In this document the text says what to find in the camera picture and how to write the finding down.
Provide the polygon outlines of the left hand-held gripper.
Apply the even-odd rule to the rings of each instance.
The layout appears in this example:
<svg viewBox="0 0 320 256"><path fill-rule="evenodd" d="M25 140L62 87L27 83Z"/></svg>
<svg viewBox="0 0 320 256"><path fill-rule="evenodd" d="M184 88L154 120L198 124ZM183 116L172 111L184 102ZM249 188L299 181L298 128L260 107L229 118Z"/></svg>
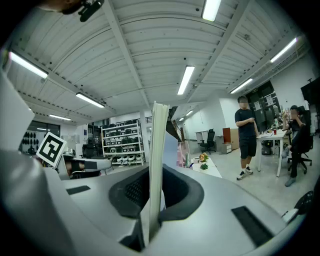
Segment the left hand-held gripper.
<svg viewBox="0 0 320 256"><path fill-rule="evenodd" d="M108 159L76 159L73 150L68 148L67 141L51 132L46 133L36 155L56 171L61 180L69 180L85 170L93 172L112 168Z"/></svg>

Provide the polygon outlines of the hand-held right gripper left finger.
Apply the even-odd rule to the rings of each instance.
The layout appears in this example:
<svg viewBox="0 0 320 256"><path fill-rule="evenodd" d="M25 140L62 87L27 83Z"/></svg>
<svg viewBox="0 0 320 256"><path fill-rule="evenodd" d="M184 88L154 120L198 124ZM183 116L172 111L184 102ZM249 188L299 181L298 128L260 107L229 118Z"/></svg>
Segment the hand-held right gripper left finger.
<svg viewBox="0 0 320 256"><path fill-rule="evenodd" d="M134 175L145 166L122 171L112 171L98 177L64 180L66 189L88 186L90 189L71 195L72 200L83 214L107 237L120 241L130 235L136 223L135 219L119 215L109 201L109 190L115 183Z"/></svg>

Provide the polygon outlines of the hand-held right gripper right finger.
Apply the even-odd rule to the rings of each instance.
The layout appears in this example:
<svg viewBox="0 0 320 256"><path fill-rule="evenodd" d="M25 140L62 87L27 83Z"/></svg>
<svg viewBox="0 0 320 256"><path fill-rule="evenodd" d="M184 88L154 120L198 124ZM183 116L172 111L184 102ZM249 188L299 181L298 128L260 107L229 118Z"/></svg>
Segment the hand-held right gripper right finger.
<svg viewBox="0 0 320 256"><path fill-rule="evenodd" d="M253 251L255 244L232 212L238 207L247 207L273 236L287 226L274 209L234 182L187 168L175 169L199 182L204 198L188 218L162 223L149 244L149 255L238 256Z"/></svg>

